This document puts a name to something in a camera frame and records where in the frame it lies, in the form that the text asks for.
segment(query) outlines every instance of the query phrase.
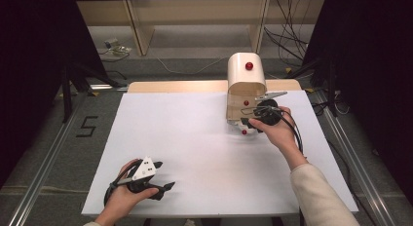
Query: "right hand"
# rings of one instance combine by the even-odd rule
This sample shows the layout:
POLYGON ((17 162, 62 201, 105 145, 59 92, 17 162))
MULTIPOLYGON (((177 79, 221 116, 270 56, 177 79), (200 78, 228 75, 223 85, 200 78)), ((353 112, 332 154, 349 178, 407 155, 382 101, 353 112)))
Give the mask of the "right hand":
MULTIPOLYGON (((287 113, 282 113, 282 116, 287 120, 287 122, 291 126, 294 125, 294 121, 289 116, 291 114, 291 110, 288 107, 280 106, 282 111, 287 113)), ((285 121, 280 120, 277 124, 273 126, 266 125, 258 120, 249 119, 248 120, 254 127, 263 131, 267 134, 268 139, 277 146, 279 149, 287 149, 289 147, 293 147, 294 149, 297 148, 295 143, 294 132, 292 131, 291 127, 285 123, 285 121)))

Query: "beige sleeve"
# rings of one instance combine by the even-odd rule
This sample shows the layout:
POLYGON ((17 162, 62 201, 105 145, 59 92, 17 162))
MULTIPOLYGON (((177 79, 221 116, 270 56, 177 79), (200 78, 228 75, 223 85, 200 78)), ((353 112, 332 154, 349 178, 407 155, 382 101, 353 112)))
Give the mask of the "beige sleeve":
POLYGON ((305 164, 291 172, 291 184, 308 226, 358 225, 322 172, 305 164))
POLYGON ((100 226, 100 224, 96 223, 96 222, 89 222, 83 226, 100 226))

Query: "wire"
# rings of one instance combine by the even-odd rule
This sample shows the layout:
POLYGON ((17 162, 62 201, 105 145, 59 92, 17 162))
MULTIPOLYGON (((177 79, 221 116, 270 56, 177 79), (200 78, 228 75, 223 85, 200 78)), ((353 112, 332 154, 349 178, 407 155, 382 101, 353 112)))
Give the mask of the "wire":
POLYGON ((208 68, 208 67, 210 67, 210 66, 213 66, 214 64, 220 62, 220 61, 221 61, 222 59, 224 59, 224 58, 226 58, 226 57, 220 58, 219 60, 214 61, 214 62, 210 63, 209 65, 207 65, 207 66, 205 66, 205 67, 203 67, 203 68, 201 68, 200 70, 195 71, 195 72, 178 72, 178 71, 172 71, 172 70, 168 69, 167 66, 166 66, 158 57, 156 57, 156 59, 164 66, 164 68, 165 68, 168 72, 170 72, 170 73, 178 73, 178 74, 198 74, 198 73, 204 71, 206 68, 208 68))
POLYGON ((282 113, 286 113, 286 114, 289 115, 289 117, 291 118, 292 122, 295 125, 295 128, 283 117, 282 114, 279 114, 278 112, 276 112, 276 114, 278 114, 280 116, 280 118, 292 129, 292 131, 294 132, 295 138, 297 138, 298 149, 301 151, 301 154, 304 154, 303 141, 301 139, 301 133, 300 133, 300 130, 298 130, 297 123, 295 123, 295 120, 294 120, 294 118, 292 118, 290 113, 288 113, 287 111, 284 111, 284 110, 282 110, 282 113))
POLYGON ((352 185, 352 181, 351 181, 351 172, 350 172, 350 167, 349 164, 347 164, 346 160, 344 159, 344 157, 340 154, 340 152, 338 152, 337 148, 334 146, 334 144, 327 140, 328 145, 335 151, 335 153, 338 155, 338 157, 343 161, 344 166, 346 168, 346 173, 347 173, 347 185, 349 186, 349 190, 352 193, 352 195, 356 198, 357 203, 363 208, 365 214, 367 215, 367 217, 370 219, 371 223, 376 226, 376 223, 373 219, 373 217, 370 215, 370 213, 367 211, 367 208, 364 206, 364 204, 361 202, 361 200, 359 199, 358 195, 356 194, 355 190, 353 189, 353 185, 352 185))
POLYGON ((122 74, 122 73, 121 73, 121 72, 119 72, 119 71, 116 71, 116 70, 109 70, 109 71, 106 71, 106 72, 114 72, 114 73, 117 73, 117 74, 121 75, 121 76, 122 76, 122 78, 124 78, 124 80, 128 80, 128 78, 127 78, 127 77, 125 77, 125 75, 124 75, 124 74, 122 74))
POLYGON ((295 46, 297 47, 297 49, 298 49, 298 51, 299 51, 299 53, 300 53, 301 59, 302 59, 303 55, 301 54, 301 51, 300 51, 300 47, 302 48, 302 46, 301 46, 301 44, 300 44, 300 45, 297 44, 297 41, 296 41, 296 40, 298 40, 298 37, 296 36, 296 34, 295 34, 295 32, 294 32, 294 28, 292 27, 292 16, 291 16, 292 0, 288 0, 287 2, 288 2, 288 14, 286 15, 286 14, 285 14, 285 11, 284 11, 283 8, 282 8, 282 5, 281 5, 281 3, 280 3, 280 0, 277 0, 277 3, 278 3, 278 5, 279 5, 279 7, 280 7, 280 10, 282 11, 282 15, 283 15, 283 17, 284 17, 284 19, 285 19, 285 25, 282 26, 282 27, 283 27, 283 32, 282 32, 282 34, 284 34, 284 33, 286 32, 286 28, 287 28, 287 27, 290 28, 291 32, 287 32, 287 33, 294 39, 295 46))
POLYGON ((109 187, 106 190, 106 193, 104 195, 104 199, 103 199, 103 205, 106 206, 107 201, 109 200, 110 196, 112 195, 112 192, 118 188, 119 185, 122 184, 118 184, 119 180, 122 178, 122 176, 124 176, 127 171, 131 170, 133 167, 135 167, 139 162, 141 162, 141 160, 138 160, 136 162, 131 163, 126 169, 124 169, 119 175, 118 177, 116 177, 116 179, 114 181, 112 181, 109 184, 109 187))
POLYGON ((271 110, 271 112, 273 112, 274 114, 276 114, 281 120, 283 120, 283 121, 291 128, 292 132, 294 132, 295 138, 297 139, 298 149, 299 149, 300 152, 303 154, 303 142, 302 142, 302 140, 301 140, 301 133, 300 133, 300 131, 298 130, 297 123, 295 123, 294 118, 292 118, 292 116, 291 116, 290 113, 288 113, 287 111, 281 110, 281 109, 279 109, 279 108, 274 109, 274 107, 271 107, 271 106, 247 107, 247 108, 241 109, 241 112, 242 112, 244 115, 250 115, 250 114, 252 114, 252 113, 255 114, 255 113, 257 113, 257 112, 261 112, 261 111, 264 111, 264 110, 271 110), (249 112, 249 113, 245 113, 245 112, 244 112, 245 110, 253 110, 254 108, 255 108, 256 110, 254 110, 253 112, 249 112), (280 110, 281 113, 286 113, 286 114, 288 114, 289 117, 291 118, 292 122, 294 123, 295 127, 292 126, 291 123, 289 123, 289 122, 283 117, 283 115, 282 115, 281 113, 279 113, 278 110, 280 110))
POLYGON ((311 76, 313 76, 313 75, 314 75, 314 73, 310 73, 309 75, 306 75, 306 76, 303 76, 303 77, 296 78, 295 80, 301 80, 301 79, 304 79, 304 78, 311 77, 311 76))
POLYGON ((280 35, 280 41, 277 41, 275 38, 273 38, 273 37, 271 36, 271 34, 270 34, 271 32, 268 30, 267 27, 264 27, 264 30, 265 30, 265 32, 267 33, 267 35, 268 35, 268 37, 270 38, 270 40, 273 41, 273 43, 275 43, 275 44, 277 44, 277 45, 279 46, 279 58, 280 58, 280 59, 282 59, 281 52, 280 52, 280 48, 282 48, 283 50, 287 51, 288 53, 290 53, 291 55, 295 56, 296 58, 298 58, 298 59, 300 59, 300 60, 303 60, 302 57, 296 55, 294 52, 290 51, 288 48, 286 48, 286 47, 281 43, 282 37, 284 37, 283 34, 280 35))
MULTIPOLYGON (((245 47, 242 47, 242 48, 240 48, 239 50, 237 50, 236 51, 236 53, 238 53, 238 52, 240 52, 242 49, 244 49, 245 47)), ((216 60, 216 61, 214 61, 214 62, 212 62, 212 63, 210 63, 210 64, 208 64, 207 66, 205 66, 205 67, 203 67, 203 68, 201 68, 200 70, 198 70, 198 71, 195 71, 195 72, 179 72, 179 71, 173 71, 173 70, 170 70, 168 67, 167 67, 167 65, 166 64, 164 64, 164 62, 163 61, 161 61, 161 59, 160 58, 158 58, 157 57, 157 55, 151 50, 151 49, 148 49, 148 54, 149 54, 149 52, 151 52, 152 54, 153 54, 153 56, 162 64, 162 66, 164 67, 164 69, 166 70, 166 71, 168 71, 168 72, 170 72, 170 73, 177 73, 177 74, 188 74, 188 75, 194 75, 194 74, 198 74, 198 73, 200 73, 200 72, 202 72, 202 71, 204 71, 205 69, 207 69, 207 68, 209 68, 209 67, 211 67, 211 66, 213 66, 214 64, 216 64, 216 63, 218 63, 218 62, 220 62, 222 59, 225 59, 225 58, 228 58, 227 56, 226 57, 221 57, 221 58, 219 58, 218 60, 216 60)))
MULTIPOLYGON (((290 38, 290 37, 285 37, 285 36, 282 36, 282 35, 280 35, 280 34, 273 33, 273 32, 271 32, 267 27, 264 27, 264 29, 266 29, 266 31, 267 31, 269 34, 271 34, 271 35, 278 36, 278 37, 282 37, 282 38, 288 39, 288 40, 295 40, 295 39, 290 38)), ((298 40, 296 40, 296 41, 297 41, 297 42, 300 42, 300 43, 302 43, 302 44, 308 44, 307 42, 304 42, 304 41, 302 41, 302 40, 300 40, 300 39, 298 39, 298 40)))
POLYGON ((266 74, 266 75, 268 75, 268 76, 270 76, 270 77, 272 77, 272 78, 274 78, 274 79, 280 79, 279 77, 277 77, 277 76, 275 76, 275 75, 272 75, 272 74, 270 74, 270 73, 268 73, 268 72, 265 72, 265 71, 264 71, 264 74, 266 74))
POLYGON ((127 52, 119 52, 119 51, 114 51, 114 50, 109 50, 109 51, 114 52, 114 53, 121 53, 121 54, 125 54, 125 55, 118 58, 118 59, 115 59, 115 60, 104 60, 103 59, 102 62, 117 62, 117 61, 122 60, 122 59, 124 59, 124 58, 126 58, 130 55, 130 53, 127 53, 127 52))
POLYGON ((309 12, 310 5, 311 5, 311 2, 312 2, 312 1, 313 1, 313 0, 309 0, 309 3, 307 4, 306 12, 304 13, 303 18, 301 19, 300 27, 298 28, 298 38, 301 38, 301 27, 303 26, 304 18, 307 16, 307 13, 309 12))
POLYGON ((320 110, 316 111, 316 116, 321 116, 324 114, 324 108, 328 106, 328 102, 322 102, 322 103, 312 103, 311 104, 313 108, 320 107, 320 110))
POLYGON ((106 50, 106 52, 104 52, 104 53, 98 53, 98 54, 99 54, 99 55, 105 55, 105 54, 107 54, 109 51, 110 51, 110 50, 108 49, 108 50, 106 50))
POLYGON ((340 94, 337 94, 336 96, 334 96, 334 106, 335 106, 336 110, 338 111, 338 113, 340 113, 342 115, 346 115, 350 111, 350 106, 347 106, 346 111, 342 111, 341 109, 339 109, 338 106, 337 106, 337 104, 340 102, 340 101, 337 101, 338 95, 340 95, 340 94))

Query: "white surface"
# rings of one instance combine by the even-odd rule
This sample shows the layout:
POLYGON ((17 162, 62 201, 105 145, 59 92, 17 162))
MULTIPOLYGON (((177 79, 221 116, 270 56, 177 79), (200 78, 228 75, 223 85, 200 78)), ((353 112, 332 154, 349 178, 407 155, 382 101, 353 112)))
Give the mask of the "white surface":
MULTIPOLYGON (((292 110, 304 154, 351 211, 356 204, 304 92, 276 98, 292 110)), ((142 217, 226 217, 298 212, 289 169, 264 133, 241 135, 226 123, 225 93, 124 94, 82 213, 97 215, 122 165, 151 156, 164 162, 154 184, 176 181, 160 201, 145 200, 142 217)))

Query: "metal rail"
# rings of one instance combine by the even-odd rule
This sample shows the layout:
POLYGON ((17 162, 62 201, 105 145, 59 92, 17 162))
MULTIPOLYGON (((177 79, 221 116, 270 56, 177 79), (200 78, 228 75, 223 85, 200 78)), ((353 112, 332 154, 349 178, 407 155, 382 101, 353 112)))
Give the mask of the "metal rail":
POLYGON ((20 203, 16 209, 16 212, 10 220, 10 226, 24 225, 24 222, 27 219, 28 214, 31 212, 37 197, 39 196, 41 188, 46 178, 48 177, 53 164, 55 163, 56 157, 59 151, 61 150, 64 141, 67 138, 67 134, 73 124, 74 119, 76 118, 79 108, 83 105, 86 96, 86 93, 78 94, 77 98, 79 98, 79 100, 77 102, 75 110, 73 111, 72 115, 68 118, 67 122, 60 127, 60 130, 58 131, 58 134, 51 148, 49 149, 49 152, 46 155, 46 158, 43 161, 42 166, 37 171, 26 193, 21 198, 20 203))
MULTIPOLYGON (((319 102, 327 101, 325 95, 317 93, 319 102)), ((383 198, 380 196, 374 183, 371 181, 369 174, 367 173, 362 161, 359 159, 355 147, 349 141, 346 133, 344 132, 339 118, 334 117, 332 113, 327 109, 324 111, 327 121, 332 128, 334 134, 336 135, 341 148, 347 158, 348 164, 358 180, 358 183, 365 194, 365 197, 370 203, 370 206, 376 215, 377 220, 380 225, 396 225, 394 219, 384 202, 383 198)))

